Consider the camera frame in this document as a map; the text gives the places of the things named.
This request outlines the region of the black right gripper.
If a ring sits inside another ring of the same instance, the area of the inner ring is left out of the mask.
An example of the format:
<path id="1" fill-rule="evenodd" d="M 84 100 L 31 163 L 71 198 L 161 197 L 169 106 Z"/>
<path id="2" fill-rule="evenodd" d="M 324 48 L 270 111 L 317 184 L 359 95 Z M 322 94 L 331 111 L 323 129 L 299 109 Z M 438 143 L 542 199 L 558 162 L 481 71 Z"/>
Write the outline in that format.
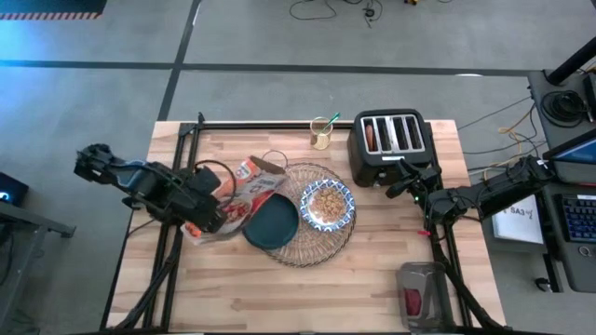
<path id="1" fill-rule="evenodd" d="M 440 185 L 441 168 L 438 166 L 416 167 L 405 159 L 398 160 L 396 166 L 400 175 L 407 176 L 407 179 L 391 185 L 386 190 L 388 198 L 395 198 L 407 191 L 415 201 L 424 201 Z"/>

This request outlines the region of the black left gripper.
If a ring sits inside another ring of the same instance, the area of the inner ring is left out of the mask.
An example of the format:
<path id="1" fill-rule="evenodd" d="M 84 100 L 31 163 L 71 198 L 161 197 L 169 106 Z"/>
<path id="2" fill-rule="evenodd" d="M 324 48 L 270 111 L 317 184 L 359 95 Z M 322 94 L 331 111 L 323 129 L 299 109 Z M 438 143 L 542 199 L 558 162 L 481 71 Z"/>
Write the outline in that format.
<path id="1" fill-rule="evenodd" d="M 221 185 L 219 178 L 208 167 L 199 168 L 185 186 L 192 197 L 192 206 L 185 211 L 191 222 L 207 222 L 206 231 L 219 232 L 227 221 L 227 214 L 219 208 L 220 202 L 213 192 Z"/>

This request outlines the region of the orange cereal box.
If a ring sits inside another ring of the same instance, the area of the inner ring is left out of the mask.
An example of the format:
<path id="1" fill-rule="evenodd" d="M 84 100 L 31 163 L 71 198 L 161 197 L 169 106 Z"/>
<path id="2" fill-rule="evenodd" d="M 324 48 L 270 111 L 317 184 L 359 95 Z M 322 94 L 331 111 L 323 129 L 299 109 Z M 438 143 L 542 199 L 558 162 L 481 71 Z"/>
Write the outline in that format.
<path id="1" fill-rule="evenodd" d="M 227 240 L 238 235 L 262 204 L 288 179 L 285 168 L 257 156 L 247 157 L 214 196 L 226 220 L 215 233 L 203 232 L 198 225 L 186 222 L 180 227 L 183 236 L 194 245 Z"/>

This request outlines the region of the dark green round plate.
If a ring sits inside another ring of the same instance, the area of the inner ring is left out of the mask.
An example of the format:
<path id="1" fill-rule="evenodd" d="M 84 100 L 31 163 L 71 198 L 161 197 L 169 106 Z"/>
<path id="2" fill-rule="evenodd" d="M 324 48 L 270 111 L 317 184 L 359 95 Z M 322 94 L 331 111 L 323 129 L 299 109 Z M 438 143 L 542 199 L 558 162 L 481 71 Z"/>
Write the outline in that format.
<path id="1" fill-rule="evenodd" d="M 247 241 L 263 250 L 282 248 L 291 242 L 299 226 L 298 211 L 284 195 L 271 195 L 243 229 Z"/>

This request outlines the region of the amber glass cup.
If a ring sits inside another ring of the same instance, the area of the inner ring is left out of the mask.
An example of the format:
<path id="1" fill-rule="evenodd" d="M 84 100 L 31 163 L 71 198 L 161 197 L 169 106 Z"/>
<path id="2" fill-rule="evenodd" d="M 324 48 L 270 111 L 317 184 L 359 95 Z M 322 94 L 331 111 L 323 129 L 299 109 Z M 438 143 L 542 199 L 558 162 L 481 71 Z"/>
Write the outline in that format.
<path id="1" fill-rule="evenodd" d="M 325 117 L 317 117 L 310 123 L 310 144 L 316 150 L 324 150 L 331 143 L 333 127 L 330 120 Z"/>

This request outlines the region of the blue patterned white bowl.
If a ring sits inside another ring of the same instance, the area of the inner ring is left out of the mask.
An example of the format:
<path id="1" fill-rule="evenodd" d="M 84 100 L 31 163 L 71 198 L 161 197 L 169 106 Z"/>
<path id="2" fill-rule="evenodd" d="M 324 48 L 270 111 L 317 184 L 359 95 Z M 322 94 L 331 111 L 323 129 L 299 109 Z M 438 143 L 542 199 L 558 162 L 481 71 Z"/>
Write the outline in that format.
<path id="1" fill-rule="evenodd" d="M 312 202 L 312 197 L 314 193 L 320 189 L 325 188 L 334 188 L 339 191 L 344 198 L 345 201 L 345 215 L 342 219 L 337 222 L 331 224 L 323 224 L 319 220 L 317 220 L 313 213 L 310 210 L 310 204 Z M 325 179 L 319 181 L 313 181 L 309 183 L 305 190 L 303 191 L 301 200 L 300 200 L 300 207 L 299 212 L 302 218 L 313 228 L 321 231 L 321 232 L 334 232 L 338 231 L 341 228 L 347 226 L 352 220 L 355 218 L 356 215 L 356 205 L 355 199 L 351 194 L 350 190 L 338 180 L 332 179 Z"/>

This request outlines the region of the round woven wicker placemat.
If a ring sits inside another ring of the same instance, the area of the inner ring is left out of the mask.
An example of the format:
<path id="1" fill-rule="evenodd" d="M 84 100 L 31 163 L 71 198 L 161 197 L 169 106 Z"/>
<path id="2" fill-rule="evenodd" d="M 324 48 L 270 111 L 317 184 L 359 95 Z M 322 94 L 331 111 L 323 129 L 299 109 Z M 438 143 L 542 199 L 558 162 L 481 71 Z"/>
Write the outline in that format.
<path id="1" fill-rule="evenodd" d="M 305 222 L 299 212 L 305 187 L 313 181 L 325 179 L 341 181 L 345 186 L 346 184 L 332 170 L 314 163 L 290 164 L 286 172 L 289 179 L 280 187 L 279 193 L 288 197 L 295 205 L 299 226 L 290 243 L 282 248 L 268 250 L 266 253 L 275 261 L 290 267 L 316 266 L 330 260 L 345 247 L 354 231 L 356 215 L 352 222 L 338 231 L 321 232 L 313 228 Z"/>

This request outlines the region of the small red cup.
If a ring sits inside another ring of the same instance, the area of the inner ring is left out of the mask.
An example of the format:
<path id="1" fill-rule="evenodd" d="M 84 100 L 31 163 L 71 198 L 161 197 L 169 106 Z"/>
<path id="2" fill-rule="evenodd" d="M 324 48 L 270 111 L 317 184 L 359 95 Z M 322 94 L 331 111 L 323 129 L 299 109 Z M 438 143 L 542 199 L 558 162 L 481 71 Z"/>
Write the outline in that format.
<path id="1" fill-rule="evenodd" d="M 407 316 L 418 316 L 422 310 L 422 295 L 418 289 L 404 289 L 405 309 Z"/>

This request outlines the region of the black four-slot toaster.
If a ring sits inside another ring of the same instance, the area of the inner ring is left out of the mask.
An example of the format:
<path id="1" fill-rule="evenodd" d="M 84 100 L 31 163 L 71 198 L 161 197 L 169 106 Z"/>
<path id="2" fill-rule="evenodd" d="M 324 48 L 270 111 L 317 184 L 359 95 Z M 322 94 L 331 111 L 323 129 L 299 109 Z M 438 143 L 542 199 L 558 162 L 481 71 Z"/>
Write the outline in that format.
<path id="1" fill-rule="evenodd" d="M 365 127 L 372 124 L 376 151 L 370 152 Z M 359 187 L 386 186 L 398 181 L 396 162 L 426 168 L 431 164 L 433 142 L 423 116 L 414 109 L 364 111 L 354 119 L 347 140 L 352 179 Z"/>

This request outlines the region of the brown cereal pieces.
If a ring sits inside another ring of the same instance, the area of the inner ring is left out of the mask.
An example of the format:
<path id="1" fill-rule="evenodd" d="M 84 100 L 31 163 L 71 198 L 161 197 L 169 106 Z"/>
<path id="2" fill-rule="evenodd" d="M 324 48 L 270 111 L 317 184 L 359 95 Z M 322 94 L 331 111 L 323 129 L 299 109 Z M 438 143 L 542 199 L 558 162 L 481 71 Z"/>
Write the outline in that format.
<path id="1" fill-rule="evenodd" d="M 323 224 L 337 222 L 345 215 L 343 195 L 334 188 L 320 189 L 312 197 L 310 210 Z"/>

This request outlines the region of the white paper sheet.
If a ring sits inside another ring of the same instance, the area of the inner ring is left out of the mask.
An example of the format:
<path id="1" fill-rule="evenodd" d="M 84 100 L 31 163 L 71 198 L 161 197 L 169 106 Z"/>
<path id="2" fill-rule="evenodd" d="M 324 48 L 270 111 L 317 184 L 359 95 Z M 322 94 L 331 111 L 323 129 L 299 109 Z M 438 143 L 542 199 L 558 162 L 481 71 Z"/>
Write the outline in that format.
<path id="1" fill-rule="evenodd" d="M 530 195 L 492 217 L 494 236 L 500 239 L 543 245 L 536 198 Z"/>

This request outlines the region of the laptop screen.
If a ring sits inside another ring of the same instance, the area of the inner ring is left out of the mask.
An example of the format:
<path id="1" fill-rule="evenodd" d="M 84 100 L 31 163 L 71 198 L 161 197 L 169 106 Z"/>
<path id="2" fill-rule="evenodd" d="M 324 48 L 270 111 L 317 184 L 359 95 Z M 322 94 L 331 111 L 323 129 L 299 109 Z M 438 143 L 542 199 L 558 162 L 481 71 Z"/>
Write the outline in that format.
<path id="1" fill-rule="evenodd" d="M 596 128 L 543 154 L 564 183 L 596 187 Z"/>

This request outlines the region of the grey metal stand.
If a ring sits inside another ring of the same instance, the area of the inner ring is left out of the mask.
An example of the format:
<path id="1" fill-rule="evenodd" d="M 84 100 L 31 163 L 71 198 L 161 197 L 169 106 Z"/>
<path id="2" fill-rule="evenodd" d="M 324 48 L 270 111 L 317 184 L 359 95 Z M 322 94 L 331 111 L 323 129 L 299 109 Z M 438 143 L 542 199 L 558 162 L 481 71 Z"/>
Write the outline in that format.
<path id="1" fill-rule="evenodd" d="M 32 264 L 47 233 L 71 238 L 75 226 L 0 202 L 0 334 L 19 305 Z"/>

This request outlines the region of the grey laptop base with keyboard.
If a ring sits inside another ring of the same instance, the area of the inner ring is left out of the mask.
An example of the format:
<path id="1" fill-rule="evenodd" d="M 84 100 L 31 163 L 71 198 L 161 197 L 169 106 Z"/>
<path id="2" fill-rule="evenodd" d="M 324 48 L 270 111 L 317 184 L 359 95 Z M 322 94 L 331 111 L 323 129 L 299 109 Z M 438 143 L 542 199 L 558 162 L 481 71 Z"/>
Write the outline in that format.
<path id="1" fill-rule="evenodd" d="M 596 187 L 552 183 L 540 200 L 549 254 L 572 290 L 596 293 Z"/>

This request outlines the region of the black pole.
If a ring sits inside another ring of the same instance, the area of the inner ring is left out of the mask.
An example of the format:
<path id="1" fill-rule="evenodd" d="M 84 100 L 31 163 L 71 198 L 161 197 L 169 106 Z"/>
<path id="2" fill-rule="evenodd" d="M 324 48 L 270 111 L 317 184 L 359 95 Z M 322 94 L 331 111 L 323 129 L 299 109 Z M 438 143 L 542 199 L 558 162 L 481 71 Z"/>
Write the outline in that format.
<path id="1" fill-rule="evenodd" d="M 550 84 L 558 86 L 594 57 L 596 57 L 596 35 L 557 69 L 547 74 L 546 79 Z"/>

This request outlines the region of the black device with blue light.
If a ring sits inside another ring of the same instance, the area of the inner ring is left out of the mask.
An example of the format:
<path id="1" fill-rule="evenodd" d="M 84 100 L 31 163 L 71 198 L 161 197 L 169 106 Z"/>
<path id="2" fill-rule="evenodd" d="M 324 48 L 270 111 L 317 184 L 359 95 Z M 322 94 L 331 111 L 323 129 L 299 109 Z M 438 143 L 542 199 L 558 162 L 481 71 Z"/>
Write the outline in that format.
<path id="1" fill-rule="evenodd" d="M 0 202 L 5 202 L 15 207 L 21 207 L 29 186 L 18 181 L 4 172 L 0 172 Z"/>

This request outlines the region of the dark mat with hazard stripes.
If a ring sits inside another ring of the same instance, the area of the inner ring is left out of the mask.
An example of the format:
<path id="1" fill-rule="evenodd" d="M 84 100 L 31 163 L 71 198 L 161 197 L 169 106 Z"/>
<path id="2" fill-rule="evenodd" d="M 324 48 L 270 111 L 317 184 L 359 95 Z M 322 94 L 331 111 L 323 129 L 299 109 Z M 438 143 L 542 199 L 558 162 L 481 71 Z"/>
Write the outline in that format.
<path id="1" fill-rule="evenodd" d="M 95 20 L 107 0 L 0 0 L 0 20 Z"/>

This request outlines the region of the black aluminium table frame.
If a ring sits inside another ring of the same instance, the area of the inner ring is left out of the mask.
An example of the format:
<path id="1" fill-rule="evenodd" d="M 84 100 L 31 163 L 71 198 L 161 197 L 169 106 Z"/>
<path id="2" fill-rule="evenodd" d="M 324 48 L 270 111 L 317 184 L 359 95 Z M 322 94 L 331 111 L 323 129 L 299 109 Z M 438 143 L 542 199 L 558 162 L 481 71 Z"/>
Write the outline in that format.
<path id="1" fill-rule="evenodd" d="M 445 187 L 469 185 L 454 120 L 430 120 Z M 355 194 L 357 221 L 335 257 L 293 268 L 274 261 L 242 236 L 194 246 L 185 240 L 169 319 L 162 316 L 167 283 L 158 291 L 153 324 L 137 334 L 169 332 L 348 333 L 406 332 L 401 324 L 396 272 L 408 261 L 431 261 L 421 229 L 422 215 L 408 194 L 394 199 L 379 188 L 359 188 L 351 178 L 347 121 L 332 132 L 331 146 L 313 149 L 309 121 L 206 121 L 199 132 L 197 159 L 216 159 L 235 168 L 248 155 L 280 150 L 290 163 L 324 166 Z M 159 224 L 125 240 L 113 293 L 100 328 L 114 327 L 148 287 Z M 444 249 L 455 247 L 466 285 L 491 318 L 505 325 L 481 225 L 461 220 Z"/>

